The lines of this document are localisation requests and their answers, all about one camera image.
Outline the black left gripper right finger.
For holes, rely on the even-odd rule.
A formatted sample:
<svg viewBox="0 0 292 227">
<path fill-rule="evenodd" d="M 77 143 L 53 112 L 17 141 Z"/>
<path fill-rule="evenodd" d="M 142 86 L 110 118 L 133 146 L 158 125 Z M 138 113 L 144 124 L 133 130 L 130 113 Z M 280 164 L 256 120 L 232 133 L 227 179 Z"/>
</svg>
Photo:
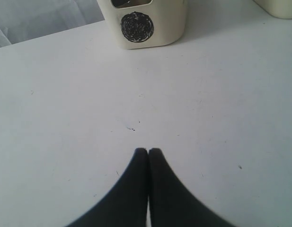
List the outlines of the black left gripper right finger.
<svg viewBox="0 0 292 227">
<path fill-rule="evenodd" d="M 178 179 L 161 149 L 149 150 L 150 221 L 153 227 L 232 227 Z"/>
</svg>

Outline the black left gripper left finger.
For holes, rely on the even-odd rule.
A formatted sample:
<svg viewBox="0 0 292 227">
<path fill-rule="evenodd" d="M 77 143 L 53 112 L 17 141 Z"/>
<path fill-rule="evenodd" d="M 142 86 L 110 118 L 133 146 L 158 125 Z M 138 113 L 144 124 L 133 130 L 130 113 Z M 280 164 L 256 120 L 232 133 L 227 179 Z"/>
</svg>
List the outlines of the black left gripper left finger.
<svg viewBox="0 0 292 227">
<path fill-rule="evenodd" d="M 145 227 L 149 195 L 149 156 L 137 148 L 110 191 L 70 227 Z"/>
</svg>

